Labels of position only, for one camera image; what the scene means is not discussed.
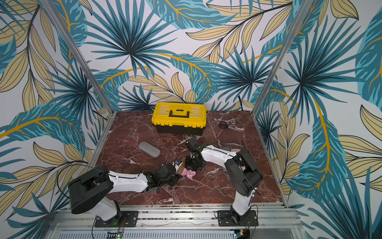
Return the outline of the pink cloth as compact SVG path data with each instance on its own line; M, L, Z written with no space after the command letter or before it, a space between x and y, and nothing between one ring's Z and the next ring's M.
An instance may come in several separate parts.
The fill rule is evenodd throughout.
M192 170L187 170L186 168L184 168L181 175L186 176L190 180L193 180L194 176L196 175L196 172Z

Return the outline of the grey oval eyeglass case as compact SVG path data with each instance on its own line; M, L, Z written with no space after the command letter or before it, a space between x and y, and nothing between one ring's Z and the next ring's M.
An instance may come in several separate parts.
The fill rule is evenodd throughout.
M145 141L141 142L138 148L153 158L158 158L161 155L161 151L158 148Z

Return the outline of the brown case with red band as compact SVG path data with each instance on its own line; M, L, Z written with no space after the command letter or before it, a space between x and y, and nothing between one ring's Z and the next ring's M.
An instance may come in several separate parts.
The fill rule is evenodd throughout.
M183 166L180 166L178 169L177 169L177 171L176 171L176 173L177 174L182 174L183 173L183 171L184 171L184 167Z

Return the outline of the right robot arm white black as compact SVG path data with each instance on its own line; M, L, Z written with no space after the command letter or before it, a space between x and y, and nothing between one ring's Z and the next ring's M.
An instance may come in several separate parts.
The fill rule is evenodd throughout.
M231 213L239 217L246 216L251 209L253 196L263 180L263 174L249 152L243 149L232 152L213 145L200 145L194 138L186 141L186 146L191 153L185 160L186 169L199 171L207 162L226 169L236 190Z

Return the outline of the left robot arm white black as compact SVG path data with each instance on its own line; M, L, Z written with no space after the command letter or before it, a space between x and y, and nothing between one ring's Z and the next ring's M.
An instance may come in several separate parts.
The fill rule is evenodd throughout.
M175 186L180 175L173 164L162 165L152 172L123 174L109 171L106 166L91 169L72 180L68 185L71 213L91 213L111 223L122 218L119 204L107 195L117 192L145 193L161 186Z

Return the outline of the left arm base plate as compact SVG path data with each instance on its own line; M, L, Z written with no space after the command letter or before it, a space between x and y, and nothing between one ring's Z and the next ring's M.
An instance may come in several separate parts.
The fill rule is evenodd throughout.
M96 228L135 228L138 211L121 211L108 221L104 221L101 217L97 217L95 221Z

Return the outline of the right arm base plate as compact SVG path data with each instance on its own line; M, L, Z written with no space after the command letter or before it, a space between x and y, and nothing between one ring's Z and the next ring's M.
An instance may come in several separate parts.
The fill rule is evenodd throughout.
M215 212L220 227L257 227L259 226L257 213L249 210L244 215L238 215L234 210L219 210Z

